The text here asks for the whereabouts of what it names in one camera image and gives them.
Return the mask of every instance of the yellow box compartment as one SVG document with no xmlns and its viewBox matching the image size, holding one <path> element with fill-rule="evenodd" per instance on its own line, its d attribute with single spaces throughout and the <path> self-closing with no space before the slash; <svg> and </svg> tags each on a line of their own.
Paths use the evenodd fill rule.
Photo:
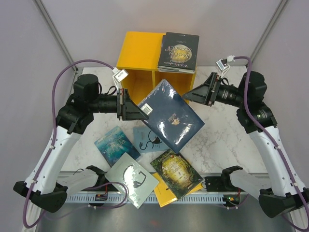
<svg viewBox="0 0 309 232">
<path fill-rule="evenodd" d="M 196 74 L 158 71 L 163 35 L 165 33 L 126 33 L 117 68 L 125 69 L 129 73 L 121 85 L 128 89 L 135 104 L 139 104 L 163 79 L 166 79 L 180 95 L 193 87 Z"/>
</svg>

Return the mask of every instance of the book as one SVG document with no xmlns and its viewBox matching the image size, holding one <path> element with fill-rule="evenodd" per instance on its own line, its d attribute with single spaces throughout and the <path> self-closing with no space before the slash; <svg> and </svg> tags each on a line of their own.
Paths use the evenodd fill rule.
<svg viewBox="0 0 309 232">
<path fill-rule="evenodd" d="M 163 35 L 158 69 L 161 72 L 195 73 L 198 35 L 167 32 Z"/>
<path fill-rule="evenodd" d="M 166 151 L 169 147 L 148 127 L 134 127 L 134 146 L 140 153 Z"/>
<path fill-rule="evenodd" d="M 180 153 L 175 154 L 170 149 L 150 164 L 178 200 L 203 180 L 200 174 Z"/>
<path fill-rule="evenodd" d="M 149 116 L 143 123 L 175 153 L 204 125 L 167 80 L 162 80 L 139 107 Z"/>
<path fill-rule="evenodd" d="M 96 140 L 95 145 L 111 167 L 125 152 L 135 160 L 140 157 L 140 153 L 119 126 L 114 127 L 102 138 Z"/>
<path fill-rule="evenodd" d="M 105 174 L 110 182 L 120 182 L 128 189 L 128 200 L 136 207 L 144 203 L 159 181 L 140 166 L 131 156 L 125 153 L 117 163 Z M 122 194 L 125 189 L 113 184 Z"/>
<path fill-rule="evenodd" d="M 154 173 L 153 176 L 159 181 L 159 184 L 154 188 L 154 193 L 156 198 L 158 199 L 160 207 L 176 201 L 177 197 L 172 193 L 171 190 L 169 190 L 168 186 L 160 177 L 160 175 L 158 173 Z M 199 183 L 187 195 L 194 193 L 202 188 L 202 183 Z"/>
</svg>

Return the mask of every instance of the grey wall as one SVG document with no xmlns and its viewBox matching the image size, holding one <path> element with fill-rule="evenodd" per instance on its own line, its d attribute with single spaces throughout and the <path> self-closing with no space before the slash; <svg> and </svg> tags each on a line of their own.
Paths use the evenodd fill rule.
<svg viewBox="0 0 309 232">
<path fill-rule="evenodd" d="M 251 55 L 280 0 L 42 0 L 74 60 L 115 65 L 129 30 L 200 35 L 198 65 Z"/>
<path fill-rule="evenodd" d="M 22 229 L 24 198 L 13 192 L 35 167 L 51 134 L 51 89 L 67 66 L 31 0 L 0 7 L 0 225 Z M 72 71 L 59 82 L 57 109 L 65 102 Z"/>
<path fill-rule="evenodd" d="M 309 185 L 309 1 L 290 1 L 253 67 L 268 85 L 265 102 L 279 124 L 284 147 Z"/>
</svg>

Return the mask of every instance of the blue book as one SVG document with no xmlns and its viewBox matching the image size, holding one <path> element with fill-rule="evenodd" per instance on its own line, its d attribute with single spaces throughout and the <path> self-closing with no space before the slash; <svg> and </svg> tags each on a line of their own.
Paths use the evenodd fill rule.
<svg viewBox="0 0 309 232">
<path fill-rule="evenodd" d="M 148 127 L 134 127 L 134 146 L 140 153 L 166 151 L 169 147 Z"/>
<path fill-rule="evenodd" d="M 95 145 L 111 167 L 125 152 L 135 160 L 140 157 L 140 153 L 119 126 L 113 128 L 102 138 L 95 141 Z"/>
<path fill-rule="evenodd" d="M 167 80 L 162 80 L 139 107 L 149 116 L 143 120 L 146 126 L 175 153 L 204 125 Z"/>
</svg>

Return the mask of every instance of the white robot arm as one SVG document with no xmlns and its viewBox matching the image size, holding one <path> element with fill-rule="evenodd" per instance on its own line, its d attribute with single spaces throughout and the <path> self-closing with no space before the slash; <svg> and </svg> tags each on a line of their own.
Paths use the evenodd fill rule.
<svg viewBox="0 0 309 232">
<path fill-rule="evenodd" d="M 226 62 L 227 60 L 219 61 L 220 65 L 218 67 L 224 71 L 223 73 L 226 73 L 229 68 Z M 263 102 L 264 93 L 267 89 L 263 75 L 258 72 L 251 72 L 249 82 L 246 82 L 248 81 L 246 75 L 247 73 L 244 74 L 237 88 L 229 85 L 226 78 L 212 72 L 202 85 L 185 93 L 183 98 L 208 106 L 212 106 L 215 101 L 218 101 L 238 108 L 238 121 L 258 148 L 270 180 L 258 179 L 245 172 L 241 167 L 234 166 L 223 170 L 221 175 L 222 183 L 227 190 L 238 187 L 254 196 L 259 201 L 264 213 L 273 218 L 304 206 L 295 188 L 296 186 L 300 189 L 307 203 L 309 202 L 309 189 L 306 188 L 292 167 L 281 142 L 276 119 L 272 111 Z M 257 126 L 252 118 L 248 116 L 245 105 L 246 100 L 251 116 L 264 130 Z M 282 152 L 282 156 L 286 160 L 295 181 L 290 178 L 290 173 L 279 150 Z"/>
<path fill-rule="evenodd" d="M 51 145 L 52 134 L 33 172 L 25 181 L 16 182 L 14 186 L 14 191 L 24 197 L 32 188 L 29 197 L 32 203 L 51 213 L 60 209 L 67 197 L 85 188 L 99 186 L 105 181 L 105 172 L 94 166 L 57 181 L 72 147 L 93 121 L 93 113 L 116 113 L 122 120 L 148 119 L 148 116 L 131 100 L 127 89 L 120 89 L 117 95 L 99 93 L 99 82 L 95 75 L 79 76 L 73 87 L 74 93 L 56 117 L 55 144 Z M 34 181 L 35 174 L 48 152 L 50 155 Z"/>
</svg>

